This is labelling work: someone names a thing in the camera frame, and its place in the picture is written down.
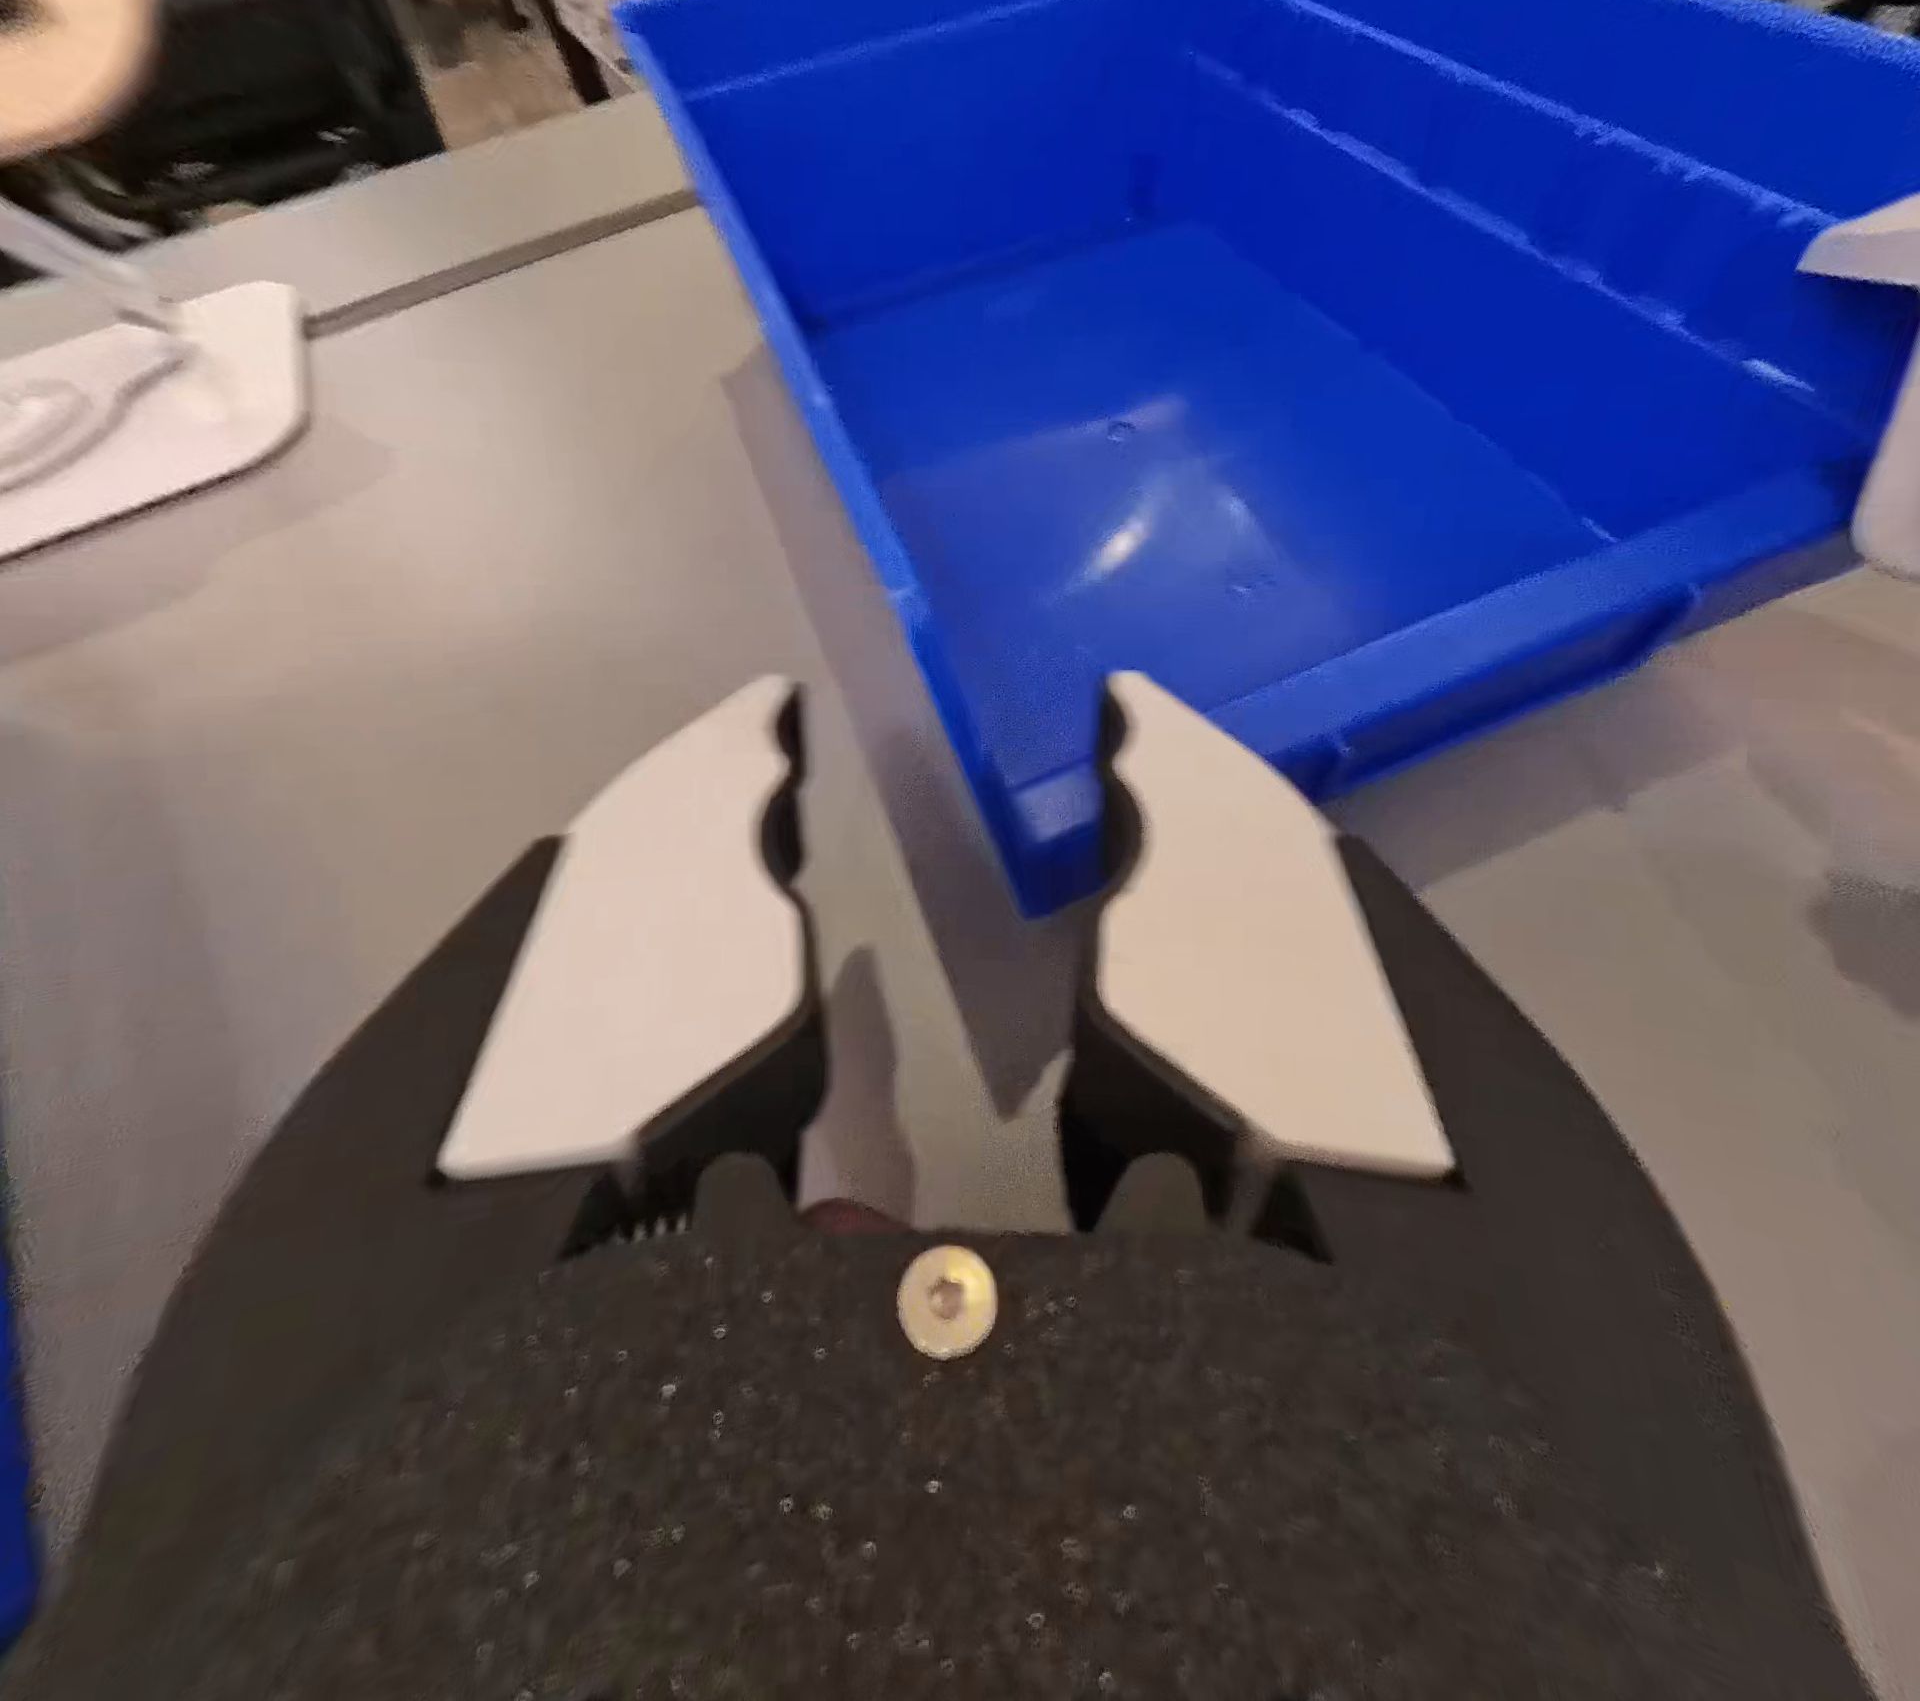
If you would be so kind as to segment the blue plastic bin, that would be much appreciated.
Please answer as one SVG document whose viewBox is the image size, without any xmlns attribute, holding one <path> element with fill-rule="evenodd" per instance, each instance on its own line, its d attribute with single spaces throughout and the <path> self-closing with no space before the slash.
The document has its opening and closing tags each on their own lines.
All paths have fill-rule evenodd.
<svg viewBox="0 0 1920 1701">
<path fill-rule="evenodd" d="M 34 1617 L 41 1591 L 24 1350 L 12 1270 L 3 1251 L 3 1655 Z"/>
<path fill-rule="evenodd" d="M 1102 683 L 1317 802 L 1852 565 L 1917 45 L 1764 0 L 625 0 L 1021 912 Z"/>
</svg>

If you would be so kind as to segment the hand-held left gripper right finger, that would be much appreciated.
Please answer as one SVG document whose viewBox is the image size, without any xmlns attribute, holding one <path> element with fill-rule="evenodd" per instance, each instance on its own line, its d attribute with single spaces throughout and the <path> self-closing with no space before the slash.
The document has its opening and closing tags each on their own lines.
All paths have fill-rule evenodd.
<svg viewBox="0 0 1920 1701">
<path fill-rule="evenodd" d="M 1300 1167 L 1447 1185 L 1456 1148 L 1348 872 L 1291 779 L 1142 673 L 1102 687 L 1102 877 L 1058 1103 L 1078 1232 L 1171 1156 L 1204 1221 Z"/>
</svg>

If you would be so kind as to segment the white document stand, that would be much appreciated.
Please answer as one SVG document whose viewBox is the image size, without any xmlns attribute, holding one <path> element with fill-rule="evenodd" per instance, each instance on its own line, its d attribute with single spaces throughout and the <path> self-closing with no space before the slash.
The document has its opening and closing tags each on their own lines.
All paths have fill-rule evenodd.
<svg viewBox="0 0 1920 1701">
<path fill-rule="evenodd" d="M 5 20 L 5 165 L 112 124 L 158 45 L 158 0 L 23 5 Z M 233 480 L 307 427 L 307 320 L 289 284 L 176 300 L 142 265 L 12 200 L 3 247 L 110 313 L 5 361 L 7 563 Z"/>
</svg>

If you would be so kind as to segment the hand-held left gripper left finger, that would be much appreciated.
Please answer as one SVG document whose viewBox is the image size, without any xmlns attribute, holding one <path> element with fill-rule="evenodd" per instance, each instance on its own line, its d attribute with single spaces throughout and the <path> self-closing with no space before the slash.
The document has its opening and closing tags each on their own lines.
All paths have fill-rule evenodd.
<svg viewBox="0 0 1920 1701">
<path fill-rule="evenodd" d="M 584 1170 L 652 1225 L 738 1155 L 796 1194 L 827 1099 L 804 772 L 804 688 L 763 677 L 589 801 L 446 1125 L 445 1183 Z"/>
</svg>

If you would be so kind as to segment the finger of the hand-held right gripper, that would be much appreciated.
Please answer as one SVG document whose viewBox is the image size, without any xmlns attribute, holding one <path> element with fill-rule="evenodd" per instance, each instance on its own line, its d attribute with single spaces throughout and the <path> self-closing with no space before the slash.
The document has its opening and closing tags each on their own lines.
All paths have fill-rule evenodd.
<svg viewBox="0 0 1920 1701">
<path fill-rule="evenodd" d="M 1917 289 L 1918 220 L 1920 199 L 1913 194 L 1835 222 L 1812 239 L 1796 269 L 1825 279 Z"/>
<path fill-rule="evenodd" d="M 1918 580 L 1918 340 L 1909 348 L 1848 538 L 1863 565 L 1894 580 Z"/>
</svg>

